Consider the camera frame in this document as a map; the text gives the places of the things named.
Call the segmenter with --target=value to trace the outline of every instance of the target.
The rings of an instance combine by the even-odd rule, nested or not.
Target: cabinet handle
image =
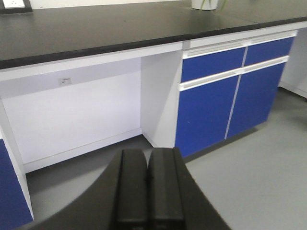
[[[179,91],[181,92],[181,91],[189,90],[189,89],[199,87],[205,84],[209,84],[215,81],[220,81],[226,78],[237,76],[238,75],[237,71],[239,71],[239,69],[233,69],[231,71],[217,73],[217,74],[213,74],[213,75],[206,76],[203,78],[198,78],[198,79],[186,81],[184,83],[179,83]]]
[[[260,62],[260,63],[257,63],[257,64],[253,64],[253,65],[250,65],[250,66],[245,66],[243,68],[236,69],[234,71],[237,74],[249,73],[249,72],[259,70],[259,69],[264,69],[264,68],[267,68],[267,67],[270,67],[270,66],[282,64],[282,63],[287,62],[288,60],[289,60],[289,56],[287,55],[287,56],[275,58],[275,59],[272,59],[272,60]]]
[[[182,58],[183,59],[195,58],[199,56],[219,53],[219,52],[223,52],[223,51],[227,51],[231,49],[238,49],[242,47],[245,47],[245,45],[241,42],[237,42],[237,43],[231,43],[231,44],[222,44],[222,45],[217,45],[217,46],[197,48],[197,49],[192,49],[189,51],[184,51]]]
[[[260,62],[254,65],[245,66],[242,68],[237,68],[237,69],[233,69],[230,71],[217,73],[217,74],[213,74],[210,76],[206,76],[206,77],[202,77],[202,78],[198,78],[194,80],[189,80],[183,83],[179,83],[179,91],[181,92],[181,91],[189,90],[189,89],[196,88],[196,87],[199,87],[205,84],[209,84],[215,81],[220,81],[220,80],[230,78],[233,76],[242,75],[245,73],[257,71],[259,69],[264,69],[267,67],[275,66],[278,64],[285,63],[288,60],[289,60],[289,56],[279,57],[279,58],[272,59],[269,61]]]
[[[278,33],[278,34],[272,34],[268,36],[261,36],[261,37],[256,37],[252,38],[249,41],[246,41],[244,44],[251,46],[251,45],[256,45],[256,44],[261,44],[265,42],[272,42],[276,40],[281,40],[289,37],[295,37],[297,35],[297,30],[293,31],[288,31],[284,33]]]

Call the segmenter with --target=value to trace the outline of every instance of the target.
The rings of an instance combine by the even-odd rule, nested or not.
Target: drawer
[[[240,68],[244,52],[242,47],[184,59],[181,82]]]
[[[245,66],[289,54],[294,37],[265,42],[248,47]]]

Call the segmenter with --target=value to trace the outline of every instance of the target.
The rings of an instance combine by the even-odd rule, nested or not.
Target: plant pot
[[[192,0],[192,8],[197,10],[215,10],[219,0]]]

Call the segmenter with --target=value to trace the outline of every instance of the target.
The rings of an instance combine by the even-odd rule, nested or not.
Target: blue cabinet door
[[[11,230],[33,221],[28,204],[0,139],[0,229]]]
[[[180,93],[175,146],[188,156],[225,137],[238,76]]]
[[[242,75],[227,137],[268,119],[284,63]]]

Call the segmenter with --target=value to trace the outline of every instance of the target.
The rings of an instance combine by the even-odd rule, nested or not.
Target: wall outlet
[[[59,85],[60,86],[71,85],[71,78],[60,78]]]
[[[0,0],[0,15],[33,12],[29,0]]]
[[[24,0],[3,0],[3,4],[6,9],[25,7]]]

